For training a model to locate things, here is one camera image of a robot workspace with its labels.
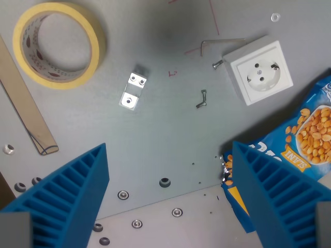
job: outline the bolt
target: bolt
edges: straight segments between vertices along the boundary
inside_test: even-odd
[[[219,62],[216,62],[215,64],[213,64],[213,68],[216,70],[217,67],[219,67],[222,64],[223,64],[223,60],[221,59]]]

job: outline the small screw head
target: small screw head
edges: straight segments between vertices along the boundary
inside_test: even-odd
[[[143,226],[143,223],[140,220],[134,220],[131,225],[133,228],[139,229]]]
[[[117,197],[121,200],[126,200],[127,198],[129,198],[129,193],[125,190],[122,190],[118,192]]]
[[[175,217],[180,217],[183,215],[183,211],[180,208],[175,208],[174,210],[172,210],[172,215]]]

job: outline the screw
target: screw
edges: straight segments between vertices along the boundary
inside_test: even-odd
[[[180,217],[183,215],[183,211],[180,208],[175,208],[174,210],[172,210],[172,215],[175,217]]]
[[[217,67],[219,67],[222,64],[223,64],[223,60],[221,59],[219,62],[216,62],[215,64],[213,64],[213,68],[216,70]]]
[[[133,228],[138,229],[138,228],[141,228],[143,226],[143,223],[140,220],[134,220],[134,221],[132,221],[131,225],[132,225]]]
[[[201,91],[201,93],[202,93],[203,101],[205,102],[205,101],[207,100],[207,98],[206,98],[207,90],[203,89],[203,90]]]
[[[122,190],[118,192],[117,197],[121,200],[126,200],[127,198],[129,198],[129,193],[125,190]]]
[[[202,106],[207,106],[207,103],[206,103],[206,99],[207,99],[207,97],[206,97],[207,90],[203,89],[203,90],[201,91],[201,93],[202,93],[203,102],[202,102],[202,103],[199,103],[199,104],[196,106],[197,108],[200,108],[200,107],[202,107]]]

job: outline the metal bracket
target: metal bracket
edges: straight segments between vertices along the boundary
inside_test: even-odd
[[[126,107],[130,110],[134,110],[146,81],[147,78],[145,78],[144,76],[134,72],[131,73],[129,81],[125,86],[119,105]]]

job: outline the allen key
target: allen key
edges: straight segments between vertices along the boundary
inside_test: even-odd
[[[201,57],[203,56],[203,45],[204,43],[222,43],[222,42],[246,42],[246,39],[221,39],[221,40],[204,40],[201,42]]]

